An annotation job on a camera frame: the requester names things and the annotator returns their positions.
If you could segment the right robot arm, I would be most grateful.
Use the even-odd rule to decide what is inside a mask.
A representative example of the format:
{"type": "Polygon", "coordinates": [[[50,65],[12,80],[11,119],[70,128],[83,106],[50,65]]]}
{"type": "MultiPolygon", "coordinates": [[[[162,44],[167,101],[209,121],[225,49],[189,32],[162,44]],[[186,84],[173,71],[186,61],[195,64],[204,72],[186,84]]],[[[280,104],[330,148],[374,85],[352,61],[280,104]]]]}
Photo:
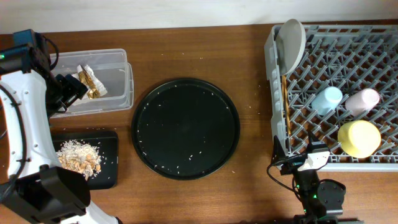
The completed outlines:
{"type": "Polygon", "coordinates": [[[321,180],[317,173],[327,164],[329,156],[328,146],[313,133],[308,134],[305,152],[295,156],[288,156],[279,138],[274,136],[272,160],[267,168],[278,167],[281,175],[291,175],[292,185],[288,187],[272,175],[269,177],[293,192],[303,207],[303,214],[295,215],[292,223],[338,223],[346,187],[335,180],[321,180]]]}

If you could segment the blue cup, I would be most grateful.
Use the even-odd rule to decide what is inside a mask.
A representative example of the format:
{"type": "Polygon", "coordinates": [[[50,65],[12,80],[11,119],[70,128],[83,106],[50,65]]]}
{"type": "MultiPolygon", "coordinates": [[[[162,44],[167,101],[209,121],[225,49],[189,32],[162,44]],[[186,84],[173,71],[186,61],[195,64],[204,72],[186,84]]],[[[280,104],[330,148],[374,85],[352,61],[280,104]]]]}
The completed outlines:
{"type": "Polygon", "coordinates": [[[324,116],[339,105],[343,98],[341,90],[334,86],[329,86],[319,92],[319,94],[311,102],[311,106],[314,110],[317,110],[320,116],[324,116]]]}

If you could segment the yellow bowl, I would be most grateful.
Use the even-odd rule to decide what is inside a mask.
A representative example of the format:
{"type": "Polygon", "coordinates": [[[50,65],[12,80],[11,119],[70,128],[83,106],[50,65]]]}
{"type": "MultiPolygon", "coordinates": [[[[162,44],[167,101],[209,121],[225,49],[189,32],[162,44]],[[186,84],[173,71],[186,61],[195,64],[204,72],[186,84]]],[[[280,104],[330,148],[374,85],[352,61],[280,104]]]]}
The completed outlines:
{"type": "Polygon", "coordinates": [[[366,158],[381,144],[381,134],[369,121],[357,120],[345,123],[338,130],[338,142],[342,150],[356,158],[366,158]]]}

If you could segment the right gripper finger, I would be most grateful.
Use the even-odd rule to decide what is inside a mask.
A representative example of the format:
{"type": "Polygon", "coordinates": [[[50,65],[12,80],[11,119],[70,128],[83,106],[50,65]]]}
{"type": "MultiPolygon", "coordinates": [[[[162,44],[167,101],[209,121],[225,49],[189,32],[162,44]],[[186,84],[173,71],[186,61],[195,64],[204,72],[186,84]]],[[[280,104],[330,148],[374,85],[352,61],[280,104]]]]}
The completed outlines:
{"type": "Polygon", "coordinates": [[[280,143],[279,138],[275,135],[273,137],[273,150],[272,150],[272,159],[271,164],[277,164],[280,161],[283,161],[286,158],[284,149],[280,143]]]}
{"type": "Polygon", "coordinates": [[[308,141],[311,145],[321,145],[324,144],[319,138],[316,137],[311,131],[308,132],[308,141]]]}

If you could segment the gold foil wrapper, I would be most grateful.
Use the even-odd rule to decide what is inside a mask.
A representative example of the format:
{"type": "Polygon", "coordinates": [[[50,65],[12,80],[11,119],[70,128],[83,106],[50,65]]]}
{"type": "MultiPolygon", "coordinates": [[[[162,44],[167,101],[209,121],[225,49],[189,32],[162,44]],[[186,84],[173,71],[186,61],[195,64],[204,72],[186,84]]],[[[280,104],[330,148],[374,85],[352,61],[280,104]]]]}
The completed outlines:
{"type": "Polygon", "coordinates": [[[88,87],[87,96],[89,99],[99,98],[100,91],[97,89],[94,80],[86,70],[78,73],[80,81],[88,87]]]}

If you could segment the peanut shells and rice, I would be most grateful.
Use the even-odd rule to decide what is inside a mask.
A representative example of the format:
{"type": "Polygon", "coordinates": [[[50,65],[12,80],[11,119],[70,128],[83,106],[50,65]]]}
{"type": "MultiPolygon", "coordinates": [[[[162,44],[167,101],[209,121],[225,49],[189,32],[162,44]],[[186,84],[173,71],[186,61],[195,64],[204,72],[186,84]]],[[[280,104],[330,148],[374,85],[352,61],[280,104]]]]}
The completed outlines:
{"type": "Polygon", "coordinates": [[[56,155],[64,169],[82,174],[86,181],[94,179],[102,171],[99,147],[89,143],[65,141],[56,155]]]}

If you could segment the white napkin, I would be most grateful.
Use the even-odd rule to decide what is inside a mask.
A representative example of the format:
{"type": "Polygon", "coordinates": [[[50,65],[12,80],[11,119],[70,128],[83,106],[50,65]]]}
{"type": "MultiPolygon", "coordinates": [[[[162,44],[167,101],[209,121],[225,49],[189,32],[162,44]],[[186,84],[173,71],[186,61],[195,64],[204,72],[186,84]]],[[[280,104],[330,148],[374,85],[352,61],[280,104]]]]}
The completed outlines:
{"type": "MultiPolygon", "coordinates": [[[[108,93],[108,91],[105,88],[104,84],[98,78],[96,78],[96,76],[94,74],[94,71],[92,70],[92,68],[89,65],[85,65],[85,66],[79,65],[79,66],[77,66],[77,73],[73,74],[72,76],[74,78],[79,79],[78,73],[81,72],[82,70],[86,70],[90,74],[92,79],[94,80],[94,83],[95,83],[95,85],[96,85],[96,87],[99,90],[100,95],[101,95],[99,98],[104,97],[108,93]]],[[[86,92],[84,94],[83,98],[78,100],[77,104],[86,103],[88,100],[93,100],[93,99],[89,99],[88,96],[87,96],[87,92],[86,92]]]]}

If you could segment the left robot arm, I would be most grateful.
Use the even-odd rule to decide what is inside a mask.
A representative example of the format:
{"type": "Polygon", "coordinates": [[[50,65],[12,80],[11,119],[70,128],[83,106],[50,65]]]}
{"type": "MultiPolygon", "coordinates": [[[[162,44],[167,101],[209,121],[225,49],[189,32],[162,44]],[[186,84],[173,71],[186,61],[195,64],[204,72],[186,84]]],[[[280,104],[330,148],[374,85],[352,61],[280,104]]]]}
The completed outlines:
{"type": "Polygon", "coordinates": [[[1,51],[1,104],[9,141],[8,181],[1,203],[30,223],[118,223],[91,200],[84,176],[62,167],[49,118],[83,97],[71,75],[53,75],[52,41],[31,29],[1,51]]]}

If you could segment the pink cup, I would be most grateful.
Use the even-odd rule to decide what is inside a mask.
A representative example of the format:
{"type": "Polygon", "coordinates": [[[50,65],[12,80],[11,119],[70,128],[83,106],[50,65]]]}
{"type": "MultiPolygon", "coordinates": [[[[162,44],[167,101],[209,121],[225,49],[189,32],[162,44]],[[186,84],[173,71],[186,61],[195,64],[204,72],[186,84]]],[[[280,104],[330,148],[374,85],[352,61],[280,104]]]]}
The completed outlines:
{"type": "Polygon", "coordinates": [[[364,111],[373,109],[380,101],[380,95],[376,90],[366,88],[350,96],[345,102],[345,108],[357,116],[364,111]]]}

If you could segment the grey plate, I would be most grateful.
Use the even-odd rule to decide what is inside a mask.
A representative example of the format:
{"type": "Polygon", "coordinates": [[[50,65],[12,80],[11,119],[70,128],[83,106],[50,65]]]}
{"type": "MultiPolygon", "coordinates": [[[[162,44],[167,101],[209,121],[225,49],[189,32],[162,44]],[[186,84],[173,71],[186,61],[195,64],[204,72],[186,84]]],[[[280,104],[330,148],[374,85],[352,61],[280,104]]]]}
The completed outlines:
{"type": "Polygon", "coordinates": [[[304,26],[296,19],[290,19],[279,29],[275,42],[281,75],[292,73],[299,65],[305,50],[304,26]]]}

